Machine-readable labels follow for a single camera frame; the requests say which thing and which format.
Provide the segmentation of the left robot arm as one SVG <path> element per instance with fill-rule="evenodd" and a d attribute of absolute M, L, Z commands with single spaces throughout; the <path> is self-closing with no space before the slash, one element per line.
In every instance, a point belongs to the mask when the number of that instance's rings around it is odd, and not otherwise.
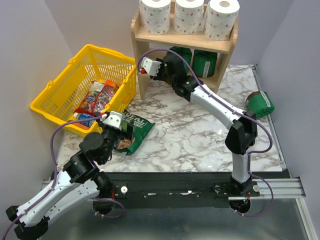
<path fill-rule="evenodd" d="M 62 171 L 54 171 L 53 180 L 35 197 L 6 210 L 18 239 L 37 240 L 60 214 L 86 200 L 124 207 L 115 200 L 113 184 L 98 166 L 111 160 L 118 142 L 132 137 L 134 124 L 111 115 L 96 117 L 95 120 L 102 132 L 87 134 L 79 144 L 80 150 L 63 166 Z"/>

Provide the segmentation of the green roll brown end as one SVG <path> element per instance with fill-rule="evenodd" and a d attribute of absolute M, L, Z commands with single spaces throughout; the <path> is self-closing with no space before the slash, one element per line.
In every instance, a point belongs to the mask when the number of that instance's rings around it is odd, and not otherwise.
<path fill-rule="evenodd" d="M 198 78 L 209 78 L 215 73 L 218 53 L 204 50 L 194 50 L 192 70 Z"/>

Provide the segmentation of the floral paper towel roll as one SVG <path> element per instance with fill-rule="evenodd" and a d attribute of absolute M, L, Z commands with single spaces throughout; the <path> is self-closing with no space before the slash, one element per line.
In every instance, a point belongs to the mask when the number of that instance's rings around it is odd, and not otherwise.
<path fill-rule="evenodd" d="M 140 0 L 140 17 L 145 31 L 150 35 L 163 35 L 170 29 L 170 0 Z"/>
<path fill-rule="evenodd" d="M 202 32 L 204 20 L 204 0 L 176 0 L 174 5 L 173 28 L 181 35 Z"/>
<path fill-rule="evenodd" d="M 231 34 L 239 10 L 237 0 L 210 0 L 205 12 L 204 34 L 213 41 L 226 40 Z"/>

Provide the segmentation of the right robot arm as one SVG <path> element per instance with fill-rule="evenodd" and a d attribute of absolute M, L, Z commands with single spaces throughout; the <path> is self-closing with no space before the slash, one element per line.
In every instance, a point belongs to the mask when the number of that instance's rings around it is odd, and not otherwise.
<path fill-rule="evenodd" d="M 255 114 L 233 106 L 195 75 L 187 74 L 179 55 L 170 54 L 155 60 L 144 57 L 141 66 L 151 79 L 166 82 L 178 96 L 206 109 L 225 126 L 228 131 L 225 145 L 232 153 L 233 164 L 229 189 L 236 196 L 247 192 L 252 181 L 248 172 L 248 153 L 258 135 Z"/>

